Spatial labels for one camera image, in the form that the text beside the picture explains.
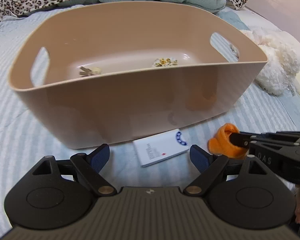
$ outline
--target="bed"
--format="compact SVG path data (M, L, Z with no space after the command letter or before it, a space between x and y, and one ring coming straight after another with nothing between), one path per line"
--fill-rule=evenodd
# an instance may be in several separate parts
M66 159L79 152L66 148L54 138L10 90L6 80L8 69L27 36L45 19L62 10L65 9L36 12L26 18L4 16L0 22L0 237L11 228L3 201L13 185L44 155ZM280 32L275 25L247 8L237 12L225 7L221 11L235 12L249 28ZM214 37L211 43L229 61L236 60L229 42ZM42 52L32 70L34 82L42 77L44 63ZM226 122L235 124L241 131L256 133L300 130L300 96L288 90L280 96L270 95L253 82L228 112L181 130L190 145L197 144L207 150L207 141ZM199 174L188 153L141 168L132 142L111 145L110 149L110 160L101 175L117 189L123 185L178 185L183 189Z

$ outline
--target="metal screw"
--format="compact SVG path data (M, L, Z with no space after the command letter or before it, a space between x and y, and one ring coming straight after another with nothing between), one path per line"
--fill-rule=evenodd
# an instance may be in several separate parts
M189 186L186 188L186 191L189 194L199 194L202 191L202 189L198 186Z
M102 186L98 189L101 194L111 194L114 191L114 188L111 186Z

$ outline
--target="light blue striped mattress cover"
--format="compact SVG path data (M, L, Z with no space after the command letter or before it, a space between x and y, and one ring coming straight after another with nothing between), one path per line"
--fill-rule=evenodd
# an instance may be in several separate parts
M0 23L0 236L10 229L3 209L7 192L43 156L67 159L78 150L63 146L23 105L7 84L7 72L26 37L43 20L62 11L37 12L28 18ZM235 61L227 41L214 37L211 42L229 60ZM44 58L38 60L38 66ZM40 70L33 72L39 78ZM207 149L207 141L220 126L230 122L241 131L275 132L300 130L300 97L289 91L277 97L252 83L226 113L204 122L182 128L186 141ZM192 165L189 153L141 168L132 142L112 145L111 157L101 175L117 189L121 186L180 186L184 188L199 172ZM81 152L89 153L92 149Z

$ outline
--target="ribbed gray surface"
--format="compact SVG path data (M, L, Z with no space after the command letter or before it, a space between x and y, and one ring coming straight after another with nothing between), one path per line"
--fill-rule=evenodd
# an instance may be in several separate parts
M68 227L51 231L15 228L4 240L97 239L220 239L294 240L287 227L246 230L217 218L201 198L187 197L177 187L125 187L113 197L100 198L91 212Z

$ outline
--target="white plush toy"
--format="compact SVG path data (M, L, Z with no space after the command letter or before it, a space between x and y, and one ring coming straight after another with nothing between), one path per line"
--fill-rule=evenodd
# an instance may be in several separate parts
M285 44L263 30L241 30L249 39L257 44L268 57L268 63L256 77L257 83L269 94L280 95L287 86L293 83L300 71L300 57L291 45Z

